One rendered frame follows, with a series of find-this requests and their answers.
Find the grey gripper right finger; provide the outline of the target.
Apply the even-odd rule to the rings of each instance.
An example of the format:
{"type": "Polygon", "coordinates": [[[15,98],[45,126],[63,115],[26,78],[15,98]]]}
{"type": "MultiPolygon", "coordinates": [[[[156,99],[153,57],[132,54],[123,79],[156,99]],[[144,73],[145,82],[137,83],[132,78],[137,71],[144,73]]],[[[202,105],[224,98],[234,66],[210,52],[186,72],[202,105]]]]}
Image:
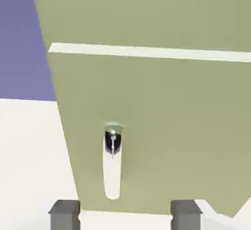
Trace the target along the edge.
{"type": "Polygon", "coordinates": [[[171,200],[171,230],[234,230],[206,200],[171,200]]]}

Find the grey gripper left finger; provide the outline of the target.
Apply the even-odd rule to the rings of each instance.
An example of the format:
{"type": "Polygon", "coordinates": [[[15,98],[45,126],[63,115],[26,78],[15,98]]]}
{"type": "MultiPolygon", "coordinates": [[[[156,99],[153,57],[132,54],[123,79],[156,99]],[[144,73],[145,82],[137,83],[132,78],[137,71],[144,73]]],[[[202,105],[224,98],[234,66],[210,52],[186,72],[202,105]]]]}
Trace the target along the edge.
{"type": "Polygon", "coordinates": [[[80,230],[80,212],[79,200],[57,200],[48,212],[50,230],[80,230]]]}

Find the green cabinet door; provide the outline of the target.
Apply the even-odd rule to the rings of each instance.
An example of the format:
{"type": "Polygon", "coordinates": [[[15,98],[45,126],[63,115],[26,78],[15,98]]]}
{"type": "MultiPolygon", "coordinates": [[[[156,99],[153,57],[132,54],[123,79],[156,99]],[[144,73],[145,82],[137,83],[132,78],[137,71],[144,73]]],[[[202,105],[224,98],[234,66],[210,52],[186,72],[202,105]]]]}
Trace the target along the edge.
{"type": "Polygon", "coordinates": [[[168,214],[204,199],[235,215],[251,198],[251,51],[57,43],[48,62],[85,210],[168,214]],[[121,193],[106,197],[104,125],[122,132],[121,193]]]}

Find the green painted cabinet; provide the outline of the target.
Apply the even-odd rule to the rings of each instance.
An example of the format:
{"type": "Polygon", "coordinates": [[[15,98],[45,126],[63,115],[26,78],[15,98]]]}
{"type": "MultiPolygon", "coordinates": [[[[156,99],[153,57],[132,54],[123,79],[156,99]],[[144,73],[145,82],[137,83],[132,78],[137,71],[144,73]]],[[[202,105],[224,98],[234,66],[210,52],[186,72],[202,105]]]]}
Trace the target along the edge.
{"type": "Polygon", "coordinates": [[[251,0],[35,0],[54,42],[251,51],[251,0]]]}

